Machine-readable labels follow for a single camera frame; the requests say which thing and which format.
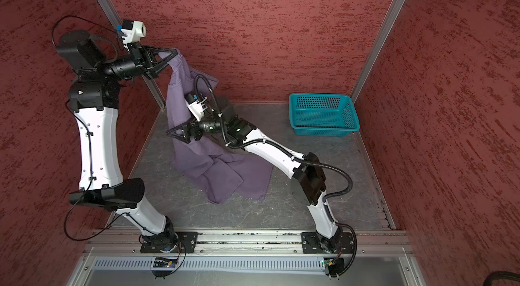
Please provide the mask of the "purple trousers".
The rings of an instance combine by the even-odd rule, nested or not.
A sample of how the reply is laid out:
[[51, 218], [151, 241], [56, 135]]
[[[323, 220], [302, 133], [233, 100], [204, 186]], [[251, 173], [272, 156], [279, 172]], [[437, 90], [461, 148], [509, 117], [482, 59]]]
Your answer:
[[[168, 127], [172, 129], [191, 117], [185, 96], [193, 91], [194, 78], [200, 72], [189, 67], [181, 53], [169, 65], [173, 72], [166, 109]], [[174, 167], [204, 191], [209, 202], [224, 203], [235, 192], [246, 198], [265, 199], [273, 165], [261, 157], [228, 152], [208, 137], [189, 144], [174, 139], [173, 145]]]

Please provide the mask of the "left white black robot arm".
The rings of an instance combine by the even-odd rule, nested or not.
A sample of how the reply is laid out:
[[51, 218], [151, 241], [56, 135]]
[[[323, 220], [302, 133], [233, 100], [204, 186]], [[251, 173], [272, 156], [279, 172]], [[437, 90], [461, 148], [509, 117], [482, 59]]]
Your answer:
[[[78, 191], [69, 195], [73, 208], [101, 208], [115, 218], [126, 218], [141, 233], [143, 253], [180, 252], [181, 243], [171, 220], [146, 199], [142, 179], [124, 179], [116, 145], [121, 81], [138, 76], [156, 78], [177, 56], [175, 49], [143, 46], [143, 24], [120, 30], [127, 54], [108, 59], [100, 49], [101, 37], [85, 30], [63, 34], [58, 55], [71, 66], [77, 79], [69, 90], [66, 108], [77, 121], [82, 173]], [[166, 57], [160, 60], [160, 53]]]

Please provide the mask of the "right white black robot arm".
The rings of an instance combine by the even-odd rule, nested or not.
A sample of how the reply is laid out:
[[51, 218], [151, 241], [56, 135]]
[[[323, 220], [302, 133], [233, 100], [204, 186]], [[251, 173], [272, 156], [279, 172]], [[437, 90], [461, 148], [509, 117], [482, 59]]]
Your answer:
[[[220, 134], [227, 148], [255, 154], [284, 172], [291, 180], [293, 197], [307, 206], [314, 219], [314, 237], [320, 249], [330, 254], [341, 250], [343, 230], [333, 218], [328, 200], [352, 190], [353, 180], [344, 170], [323, 164], [314, 153], [303, 154], [280, 145], [237, 114], [213, 113], [200, 120], [192, 117], [167, 131], [168, 136], [184, 143], [198, 141], [204, 134]], [[347, 187], [328, 194], [325, 169], [341, 175]]]

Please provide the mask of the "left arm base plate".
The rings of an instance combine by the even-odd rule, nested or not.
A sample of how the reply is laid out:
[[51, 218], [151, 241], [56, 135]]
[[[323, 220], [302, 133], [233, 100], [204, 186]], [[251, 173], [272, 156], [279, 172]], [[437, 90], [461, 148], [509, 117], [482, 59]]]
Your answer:
[[142, 236], [140, 252], [142, 254], [170, 254], [194, 252], [198, 233], [194, 231], [174, 232], [171, 236], [165, 233], [153, 236]]

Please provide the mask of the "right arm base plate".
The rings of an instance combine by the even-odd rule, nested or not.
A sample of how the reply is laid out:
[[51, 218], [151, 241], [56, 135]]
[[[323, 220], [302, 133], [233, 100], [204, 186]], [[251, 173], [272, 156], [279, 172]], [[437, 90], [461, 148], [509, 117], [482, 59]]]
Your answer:
[[305, 254], [352, 254], [354, 240], [350, 232], [338, 230], [330, 239], [317, 232], [301, 234], [303, 253]]

